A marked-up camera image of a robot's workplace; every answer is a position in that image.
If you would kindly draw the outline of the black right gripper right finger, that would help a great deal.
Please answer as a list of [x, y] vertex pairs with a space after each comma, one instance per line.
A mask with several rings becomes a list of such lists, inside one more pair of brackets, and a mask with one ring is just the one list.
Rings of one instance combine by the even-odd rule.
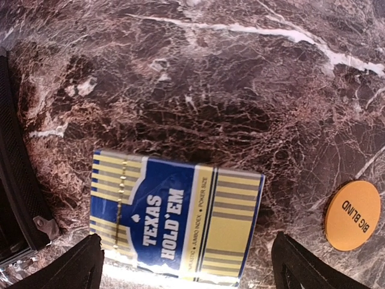
[[322, 262], [288, 234], [278, 232], [271, 249], [276, 288], [366, 288]]

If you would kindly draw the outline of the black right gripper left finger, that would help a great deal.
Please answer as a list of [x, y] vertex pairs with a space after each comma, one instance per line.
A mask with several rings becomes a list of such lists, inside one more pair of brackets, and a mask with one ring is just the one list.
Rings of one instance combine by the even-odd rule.
[[85, 237], [47, 267], [18, 281], [10, 288], [95, 288], [100, 287], [105, 252], [97, 234]]

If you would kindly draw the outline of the black poker case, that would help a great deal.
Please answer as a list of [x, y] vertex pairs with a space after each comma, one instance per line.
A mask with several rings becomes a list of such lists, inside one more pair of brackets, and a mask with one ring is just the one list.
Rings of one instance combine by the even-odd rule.
[[1, 49], [1, 266], [32, 256], [59, 235], [23, 141]]

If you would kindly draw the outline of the orange big blind button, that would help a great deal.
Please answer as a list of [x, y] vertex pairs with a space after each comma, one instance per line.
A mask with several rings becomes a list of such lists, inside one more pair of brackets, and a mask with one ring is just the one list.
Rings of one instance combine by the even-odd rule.
[[381, 214], [381, 199], [368, 181], [351, 181], [333, 197], [325, 215], [325, 235], [339, 251], [354, 250], [373, 234]]

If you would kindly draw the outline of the blue gold card box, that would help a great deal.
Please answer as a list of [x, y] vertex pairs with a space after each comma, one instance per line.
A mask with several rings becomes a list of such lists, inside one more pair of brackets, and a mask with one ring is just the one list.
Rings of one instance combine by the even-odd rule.
[[265, 177], [97, 150], [90, 232], [110, 257], [148, 272], [237, 287]]

